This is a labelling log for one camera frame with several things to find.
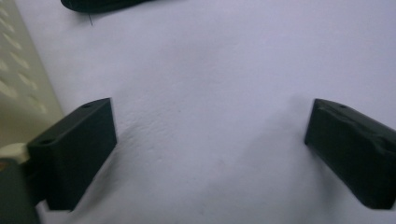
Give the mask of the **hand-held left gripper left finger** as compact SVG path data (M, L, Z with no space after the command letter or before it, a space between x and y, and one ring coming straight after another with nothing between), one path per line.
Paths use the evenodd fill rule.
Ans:
M33 203L74 210L116 144L109 98L82 105L56 122L27 144Z

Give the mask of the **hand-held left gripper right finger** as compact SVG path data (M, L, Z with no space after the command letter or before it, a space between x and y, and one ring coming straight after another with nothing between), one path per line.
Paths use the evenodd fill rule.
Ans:
M304 143L363 205L396 205L396 130L347 105L316 99Z

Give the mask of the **pale yellow plastic basket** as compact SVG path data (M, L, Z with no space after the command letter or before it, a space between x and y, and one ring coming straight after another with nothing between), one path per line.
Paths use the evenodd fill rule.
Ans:
M27 143L63 116L15 0L0 0L0 147Z

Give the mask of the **black glove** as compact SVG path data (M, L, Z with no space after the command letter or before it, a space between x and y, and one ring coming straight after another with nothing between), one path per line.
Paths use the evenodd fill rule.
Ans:
M60 0L62 5L80 13L105 13L153 0Z

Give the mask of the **white foam mat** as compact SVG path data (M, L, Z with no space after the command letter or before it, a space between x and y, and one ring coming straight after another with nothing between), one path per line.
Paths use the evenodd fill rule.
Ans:
M118 146L45 224L396 224L304 145L315 99L396 129L396 0L16 0L64 112L110 98Z

